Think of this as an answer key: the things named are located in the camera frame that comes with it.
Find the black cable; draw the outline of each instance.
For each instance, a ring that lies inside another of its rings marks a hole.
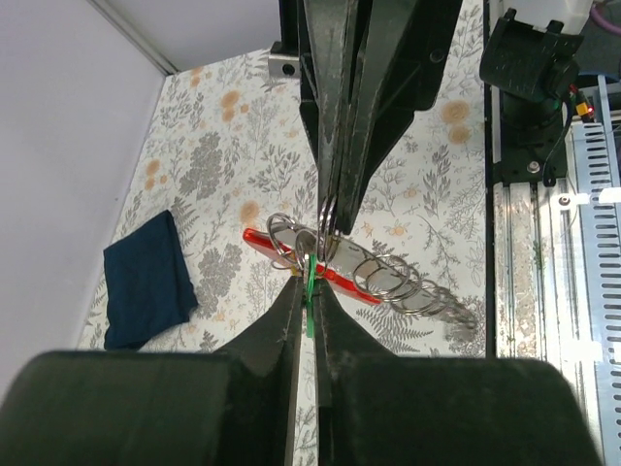
[[[545,161],[543,162],[543,170],[541,170],[541,176],[542,176],[541,181],[543,182],[543,185],[546,187],[551,187],[556,184],[556,176],[553,173],[548,173],[550,172],[550,169],[548,168],[549,166],[547,162],[550,160],[550,158],[554,156],[558,148],[561,147],[561,145],[565,143],[565,138],[567,137],[567,133],[570,132],[570,128],[572,127],[572,119],[573,119],[572,98],[567,93],[562,98],[562,100],[563,100],[563,103],[565,104],[565,109],[567,110],[567,118],[565,119],[565,125],[563,126],[563,131],[561,131],[561,134],[559,135],[558,139],[554,143],[554,146],[552,146],[550,153],[547,155],[547,157],[545,158]]]

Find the dark blue cloth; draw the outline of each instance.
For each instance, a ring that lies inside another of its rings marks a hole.
[[[169,211],[104,250],[106,350],[138,350],[198,306]]]

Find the white robot part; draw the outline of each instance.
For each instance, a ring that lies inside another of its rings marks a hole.
[[[593,0],[501,0],[502,11],[515,9],[515,20],[544,30],[551,20],[564,24],[564,34],[579,34],[589,18]]]

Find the red object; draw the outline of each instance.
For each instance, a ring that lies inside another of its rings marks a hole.
[[[274,246],[272,246],[272,242],[270,241],[270,237],[267,233],[254,230],[252,228],[247,228],[246,230],[244,230],[244,234],[242,235],[242,237],[244,238],[244,241],[246,241],[250,246],[258,250],[268,258],[276,261],[278,264],[284,267],[288,267],[291,265],[285,259],[280,257],[278,252],[274,249]],[[291,248],[288,248],[283,243],[280,243],[280,246],[286,252],[291,251]],[[323,265],[317,264],[317,274],[322,275],[324,270],[325,267]],[[367,304],[379,304],[381,302],[370,294],[363,293],[362,291],[358,290],[358,288],[356,288],[351,280],[342,277],[334,270],[328,269],[325,272],[323,278],[330,282],[330,285],[334,288],[335,291],[355,298],[358,301],[362,301]]]

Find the perforated metal strip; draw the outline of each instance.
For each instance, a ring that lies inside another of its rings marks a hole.
[[[592,339],[602,344],[595,373],[605,464],[621,464],[621,241],[618,204],[604,192],[618,188],[619,171],[601,124],[575,126],[573,148],[578,191],[590,195],[580,216]]]

